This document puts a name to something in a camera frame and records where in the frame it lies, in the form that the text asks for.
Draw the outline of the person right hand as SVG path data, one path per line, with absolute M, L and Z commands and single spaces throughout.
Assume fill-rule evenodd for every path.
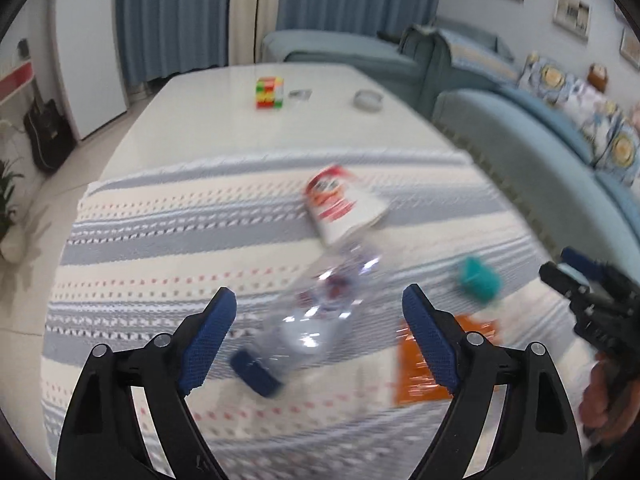
M 639 381 L 635 379 L 627 385 L 627 400 L 622 402 L 620 414 L 612 416 L 608 408 L 610 400 L 605 375 L 608 359 L 602 352 L 596 355 L 596 359 L 597 364 L 591 370 L 590 383 L 582 395 L 578 412 L 584 426 L 599 430 L 601 441 L 613 444 L 626 434 L 638 417 Z

